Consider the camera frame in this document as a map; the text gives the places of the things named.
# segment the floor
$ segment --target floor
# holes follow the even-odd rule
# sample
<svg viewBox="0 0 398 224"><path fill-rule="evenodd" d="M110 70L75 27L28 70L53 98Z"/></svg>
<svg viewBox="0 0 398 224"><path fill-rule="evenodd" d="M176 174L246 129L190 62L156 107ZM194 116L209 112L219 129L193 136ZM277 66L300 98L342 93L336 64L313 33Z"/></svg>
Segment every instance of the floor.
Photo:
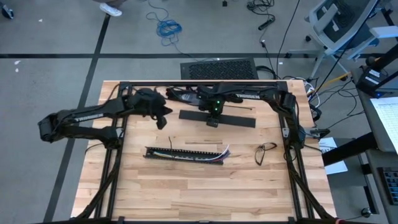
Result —
<svg viewBox="0 0 398 224"><path fill-rule="evenodd" d="M130 0L122 10L124 15L111 18L109 24L98 4L87 0L6 0L16 13L13 20L0 17L0 111L4 143L0 159L0 220L3 223L42 222L50 202L58 169L63 159L66 140L48 144L39 138L37 122L62 109L78 105L94 105L103 80L173 80L180 79L179 63L192 62L182 58L177 50L163 47L156 36L156 22L148 21L146 14L152 9L147 2ZM257 57L256 65L269 65L264 50L258 44L261 32L258 25L264 16L249 12L246 0L229 1L221 7L221 0L151 0L156 6L167 8L170 18L183 26L178 49L185 53L206 54L214 58ZM282 47L288 49L314 49L304 37L309 26L303 20L319 0L301 1L295 19ZM276 55L283 34L289 24L295 3L288 0L275 2L269 12L276 16L263 39L276 66ZM398 21L397 13L392 20ZM370 27L386 26L382 15L368 21ZM381 40L367 53L385 53L396 44L395 39ZM112 58L115 54L129 54L126 58ZM313 58L280 58L278 74L307 78L312 70ZM364 63L344 61L346 68ZM332 62L322 63L317 76L322 80ZM330 78L343 74L336 68ZM270 79L259 72L261 79ZM325 100L328 94L321 96ZM354 100L332 97L321 109L323 115L317 122L326 128L344 118L352 109ZM358 105L355 111L361 111ZM359 115L331 128L330 136L355 138L369 131L365 115ZM54 220L66 220L72 210L73 200L83 164L87 141L74 143L63 187L60 189ZM357 217L367 207L362 189L332 189L339 217ZM380 223L382 215L364 222Z"/></svg>

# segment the shoe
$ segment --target shoe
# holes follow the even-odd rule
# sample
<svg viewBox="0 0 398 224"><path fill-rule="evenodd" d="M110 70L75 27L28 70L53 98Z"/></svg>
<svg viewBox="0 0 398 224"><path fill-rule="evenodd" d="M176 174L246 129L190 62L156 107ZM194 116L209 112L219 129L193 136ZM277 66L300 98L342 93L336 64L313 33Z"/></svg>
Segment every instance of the shoe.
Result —
<svg viewBox="0 0 398 224"><path fill-rule="evenodd" d="M110 16L118 17L122 15L122 11L114 7L111 7L106 3L101 3L99 5L99 8Z"/></svg>

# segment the blue cable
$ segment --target blue cable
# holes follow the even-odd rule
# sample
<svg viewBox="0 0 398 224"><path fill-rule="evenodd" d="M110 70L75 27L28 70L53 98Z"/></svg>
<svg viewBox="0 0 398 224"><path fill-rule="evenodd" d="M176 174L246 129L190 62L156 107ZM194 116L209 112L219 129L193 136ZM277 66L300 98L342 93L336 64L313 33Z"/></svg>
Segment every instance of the blue cable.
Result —
<svg viewBox="0 0 398 224"><path fill-rule="evenodd" d="M167 46L170 46L170 45L174 45L175 49L180 54L184 54L184 55L196 60L197 62L203 62L203 61L208 60L208 59L215 60L213 58L206 58L206 59L203 59L203 60L197 60L197 59L193 58L191 55L181 52L181 50L178 49L178 47L177 47L177 43L180 40L178 38L178 34L182 32L182 26L178 22L173 20L173 19L167 19L167 18L169 18L169 12L165 8L153 6L150 3L149 0L140 0L140 1L142 1L142 2L147 1L148 5L151 8L153 8L153 9L161 9L161 10L166 12L166 16L163 19L159 19L159 17L156 14L156 12L148 12L146 14L146 18L148 20L157 21L156 34L159 37L162 38L162 40L160 41L162 46L167 47Z"/></svg>

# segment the white sneaker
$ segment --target white sneaker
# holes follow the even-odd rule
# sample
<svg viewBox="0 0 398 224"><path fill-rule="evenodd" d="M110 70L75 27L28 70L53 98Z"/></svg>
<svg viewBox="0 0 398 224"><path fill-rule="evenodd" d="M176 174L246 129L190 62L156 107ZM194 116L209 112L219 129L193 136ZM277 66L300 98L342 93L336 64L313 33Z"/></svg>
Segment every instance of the white sneaker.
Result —
<svg viewBox="0 0 398 224"><path fill-rule="evenodd" d="M99 5L99 8L110 16L118 17L118 16L122 15L122 11L120 11L119 9L116 9L114 7L111 7L111 6L107 5L106 3L101 3Z"/></svg>

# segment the black metal frame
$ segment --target black metal frame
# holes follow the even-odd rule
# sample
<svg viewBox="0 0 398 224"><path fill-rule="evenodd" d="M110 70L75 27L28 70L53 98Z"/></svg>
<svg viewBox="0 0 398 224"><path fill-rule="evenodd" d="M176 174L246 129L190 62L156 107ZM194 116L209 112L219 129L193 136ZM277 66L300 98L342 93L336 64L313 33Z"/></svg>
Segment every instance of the black metal frame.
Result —
<svg viewBox="0 0 398 224"><path fill-rule="evenodd" d="M198 82L197 81L192 81L192 82L187 82L187 81L185 81L185 82L176 82L176 81L170 81L170 82L168 82L168 81L121 82L120 86L119 86L118 96L121 96L123 94L122 90L126 89L126 85L127 86L184 86L185 87L185 86L197 86L197 85L209 85L210 86L210 85L214 85L216 83L217 83L217 81L213 81L213 80L212 81L198 81ZM231 83L234 83L235 85L246 85L246 86L247 85L275 86L275 87L280 88L281 90L286 90L286 91L288 90L287 84L285 81L277 81L277 82L256 81L256 82L231 82ZM132 91L132 88L128 88L128 94L131 94L131 91ZM112 126L116 127L117 122L118 121L116 119L114 119L112 122ZM284 128L287 128L285 121L281 115L279 115L279 122L280 122L281 130L283 130ZM123 123L122 123L123 130L126 129L126 126L127 126L127 118L123 118ZM286 143L288 142L288 139L285 137L283 137L283 139L284 139L284 147L286 150L286 148L289 147L288 145L286 145ZM121 142L122 142L121 148L120 148L120 150L117 151L116 158L115 158L115 161L118 161L118 162L121 162L124 134L121 136ZM305 176L305 168L304 168L304 164L303 164L301 151L296 150L295 153L297 156L298 170L300 172L302 180L307 185L307 178ZM112 151L108 150L105 155L103 173L101 175L101 185L104 184L104 182L107 178L107 175L109 172L109 165L111 163L111 155L112 155ZM95 214L94 214L95 218L111 219L112 214L113 214L113 206L114 206L114 201L115 201L115 196L116 196L117 184L118 184L118 174L114 178L113 183L111 185L111 194L109 195L106 216L105 217L101 216L101 211L102 211L102 206L103 206L103 198L101 198L101 200L99 201L99 203L97 204L96 209L95 209ZM296 217L299 219L299 218L302 218L302 212L301 212L301 207L300 207L300 198L299 198L299 193L297 191L297 185L292 177L290 177L290 186L292 189L292 196L293 196L293 203L294 203L294 207L295 207ZM314 214L313 214L312 206L311 206L310 202L307 200L307 198L305 198L305 203L306 203L306 207L307 207L307 211L308 211L308 217L315 218ZM139 223L167 223L167 222L139 222ZM231 223L248 223L248 222L228 222L228 223L231 224ZM282 223L289 223L289 221L286 221L286 222L261 222L261 223L282 224Z"/></svg>

